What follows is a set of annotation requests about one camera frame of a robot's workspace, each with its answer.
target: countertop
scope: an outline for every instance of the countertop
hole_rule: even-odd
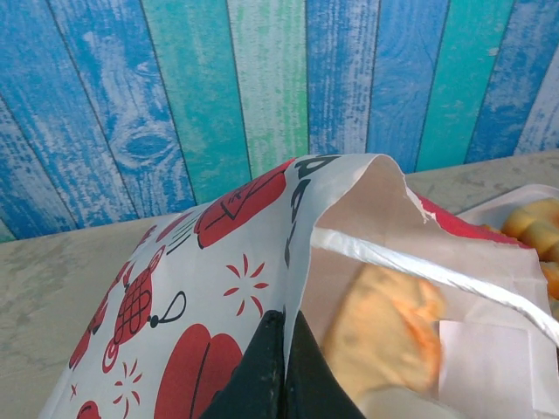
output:
[[[559,150],[407,176],[458,213],[528,183],[559,188]],[[0,244],[0,417],[37,417],[153,218]]]

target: red circle print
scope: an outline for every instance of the red circle print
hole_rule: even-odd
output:
[[[293,160],[218,198],[210,205],[194,227],[200,248],[218,242],[278,199],[286,188],[285,172]]]

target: bread roll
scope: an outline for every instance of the bread roll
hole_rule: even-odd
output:
[[[557,262],[540,262],[543,276],[548,280],[548,295],[559,299],[559,264]]]
[[[522,208],[538,219],[545,220],[551,223],[556,229],[559,229],[559,199],[541,199],[540,201],[525,205]]]
[[[537,221],[536,216],[528,213],[523,208],[517,208],[508,216],[500,230],[509,237],[520,238],[524,230],[535,221]]]
[[[434,285],[366,265],[322,344],[336,380],[358,402],[368,390],[402,386],[426,391],[438,379],[442,347],[432,322],[445,302]]]
[[[533,247],[540,259],[553,246],[559,244],[559,230],[547,221],[531,223],[519,237],[526,246]]]

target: white paper bag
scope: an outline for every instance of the white paper bag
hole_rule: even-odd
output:
[[[328,241],[329,231],[349,242]],[[375,244],[381,245],[380,262],[367,253]],[[409,263],[394,251],[419,259]],[[95,418],[163,418],[169,417],[164,413],[169,406],[177,417],[181,412],[199,417],[227,384],[264,312],[285,310],[288,360],[301,303],[320,341],[362,261],[398,260],[404,268],[430,266],[434,271],[426,276],[432,279],[443,266],[500,285],[514,294],[493,293],[495,299],[508,304],[511,295],[526,297],[535,306],[528,305],[524,314],[534,315],[549,336],[558,332],[544,313],[549,313],[545,280],[532,251],[445,232],[386,156],[307,156],[149,229],[114,279],[40,417],[93,412]],[[469,277],[462,280],[469,283]],[[451,333],[443,327],[441,336],[452,348],[440,391],[449,400],[442,402],[465,409],[456,394],[476,397],[488,406],[480,417],[496,419],[504,416],[493,396],[507,388],[533,412],[559,417],[551,340],[510,308],[448,285],[442,289],[454,322]],[[472,330],[472,325],[489,328]],[[500,338],[493,342],[487,336],[495,326]],[[520,352],[508,354],[515,348],[507,343]],[[520,377],[516,385],[496,373],[483,386],[457,382],[456,368],[465,362],[479,368],[488,360],[484,348],[501,361],[516,360],[529,349],[521,365],[499,364]],[[474,350],[479,358],[461,357]],[[188,368],[180,369],[184,364]],[[214,373],[206,374],[209,367]],[[198,393],[189,393],[194,387]],[[494,411],[496,416],[486,415]]]

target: blue wooden wall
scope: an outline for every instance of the blue wooden wall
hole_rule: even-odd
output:
[[[306,153],[559,148],[559,2],[0,2],[0,242],[209,201]]]

